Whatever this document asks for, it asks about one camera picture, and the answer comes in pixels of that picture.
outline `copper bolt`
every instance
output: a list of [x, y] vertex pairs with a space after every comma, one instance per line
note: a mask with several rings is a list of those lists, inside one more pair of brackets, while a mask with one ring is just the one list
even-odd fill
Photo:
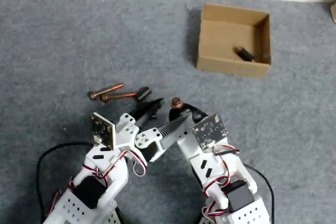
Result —
[[104, 102], [107, 102], [111, 99], [118, 99], [118, 98], [126, 98], [126, 97], [133, 97], [135, 96], [137, 93], [136, 92], [129, 92], [129, 93], [123, 93], [123, 94], [102, 94], [101, 95], [101, 100]]
[[122, 87], [124, 87], [124, 83], [118, 83], [118, 84], [112, 85], [112, 86], [110, 86], [108, 88], [105, 88], [105, 89], [101, 89], [101, 90], [98, 90], [98, 91], [90, 91], [88, 93], [88, 96], [91, 100], [94, 100], [98, 96], [100, 96], [101, 94], [104, 94], [104, 93], [107, 93], [107, 92], [110, 92], [112, 90], [116, 90], [116, 89], [119, 89], [119, 88], [122, 88]]
[[180, 109], [182, 108], [182, 106], [183, 106], [183, 101], [180, 98], [174, 97], [172, 99], [171, 107], [173, 109]]

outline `black cable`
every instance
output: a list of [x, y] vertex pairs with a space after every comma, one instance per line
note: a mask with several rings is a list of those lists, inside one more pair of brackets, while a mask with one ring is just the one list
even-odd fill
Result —
[[269, 188], [269, 191], [271, 192], [271, 197], [272, 197], [272, 208], [271, 208], [272, 216], [271, 216], [271, 220], [272, 220], [272, 224], [275, 224], [275, 221], [274, 221], [274, 218], [275, 218], [275, 215], [274, 215], [274, 213], [275, 213], [275, 209], [274, 209], [274, 192], [273, 192], [271, 184], [269, 183], [268, 179], [264, 176], [264, 174], [262, 174], [260, 171], [258, 171], [257, 169], [255, 169], [252, 166], [249, 166], [247, 164], [243, 164], [243, 165], [245, 167], [253, 170], [257, 174], [259, 174], [264, 179], [264, 181], [266, 182], [266, 184], [267, 184], [267, 186]]
[[67, 146], [76, 146], [76, 145], [84, 145], [84, 146], [90, 146], [92, 147], [93, 144], [87, 143], [87, 142], [70, 142], [70, 143], [65, 143], [65, 144], [59, 144], [54, 146], [53, 148], [50, 148], [46, 152], [44, 152], [41, 157], [37, 161], [37, 166], [36, 166], [36, 176], [35, 176], [35, 184], [36, 184], [36, 193], [37, 193], [37, 198], [38, 198], [38, 203], [40, 205], [40, 210], [41, 210], [41, 223], [44, 222], [45, 220], [45, 210], [44, 210], [44, 205], [43, 205], [43, 200], [42, 200], [42, 195], [41, 195], [41, 190], [40, 190], [40, 170], [41, 170], [41, 162], [45, 156], [47, 156], [49, 153], [63, 148]]

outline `metal pin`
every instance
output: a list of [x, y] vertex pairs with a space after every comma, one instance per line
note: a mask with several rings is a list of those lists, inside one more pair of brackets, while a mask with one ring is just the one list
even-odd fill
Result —
[[129, 92], [129, 93], [123, 93], [123, 94], [102, 94], [101, 95], [101, 100], [104, 102], [107, 102], [111, 99], [119, 99], [119, 98], [126, 98], [126, 97], [133, 97], [135, 96], [137, 93], [136, 92]]
[[113, 90], [116, 90], [116, 89], [119, 89], [119, 88], [122, 88], [122, 87], [124, 87], [124, 83], [118, 83], [118, 84], [112, 85], [112, 86], [110, 86], [108, 88], [105, 88], [105, 89], [101, 89], [101, 90], [98, 90], [98, 91], [90, 91], [88, 93], [88, 96], [91, 100], [95, 100], [101, 94], [104, 94], [104, 93], [107, 93], [107, 92], [110, 92], [110, 91], [113, 91]]

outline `open cardboard box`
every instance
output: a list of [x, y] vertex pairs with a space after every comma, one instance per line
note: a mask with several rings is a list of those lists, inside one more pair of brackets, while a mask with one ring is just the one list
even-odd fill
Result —
[[[235, 53], [244, 47], [255, 62]], [[271, 65], [269, 13], [237, 7], [205, 4], [199, 35], [197, 68], [264, 76]]]

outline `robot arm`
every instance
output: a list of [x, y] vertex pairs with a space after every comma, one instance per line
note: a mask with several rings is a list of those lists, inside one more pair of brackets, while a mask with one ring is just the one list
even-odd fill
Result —
[[[93, 139], [97, 143], [86, 155], [78, 175], [57, 201], [45, 224], [123, 223], [115, 201], [128, 182], [128, 165], [137, 176], [146, 172], [147, 162], [134, 146], [140, 128], [162, 106], [163, 99], [142, 103], [121, 115], [117, 125], [98, 113], [91, 113]], [[135, 170], [140, 165], [142, 173]]]
[[185, 121], [177, 143], [207, 196], [200, 223], [270, 224], [257, 184], [236, 155], [239, 150], [228, 144], [220, 116], [204, 116], [196, 124], [193, 118]]

